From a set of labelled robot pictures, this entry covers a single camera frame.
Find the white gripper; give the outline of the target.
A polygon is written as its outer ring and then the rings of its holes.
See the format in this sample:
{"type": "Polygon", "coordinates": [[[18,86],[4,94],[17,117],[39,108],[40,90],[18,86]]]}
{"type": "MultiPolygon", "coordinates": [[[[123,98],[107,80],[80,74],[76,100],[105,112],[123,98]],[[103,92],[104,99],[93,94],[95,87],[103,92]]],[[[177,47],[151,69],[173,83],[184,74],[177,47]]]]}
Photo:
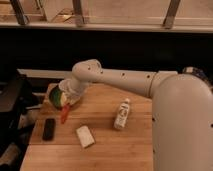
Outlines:
{"type": "Polygon", "coordinates": [[[68,102],[70,106],[73,106],[74,104],[76,104],[80,100],[82,95],[84,94],[85,89],[87,87],[88,87],[87,83],[81,82],[75,77],[62,80],[59,83],[59,89],[63,91],[59,95],[59,100],[58,100],[59,107],[63,108],[68,102]],[[76,94],[79,97],[72,97],[68,101],[68,98],[65,93],[67,95],[76,94]]]}

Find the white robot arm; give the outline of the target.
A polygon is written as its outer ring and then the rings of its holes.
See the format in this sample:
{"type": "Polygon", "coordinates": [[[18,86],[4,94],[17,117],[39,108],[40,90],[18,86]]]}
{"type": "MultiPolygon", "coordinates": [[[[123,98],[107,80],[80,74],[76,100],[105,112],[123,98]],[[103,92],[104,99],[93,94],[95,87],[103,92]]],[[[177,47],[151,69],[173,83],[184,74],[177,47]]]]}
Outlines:
{"type": "Polygon", "coordinates": [[[104,69],[90,59],[76,63],[59,87],[80,98],[91,83],[152,100],[153,171],[213,171],[213,90],[191,68],[183,73],[104,69]]]}

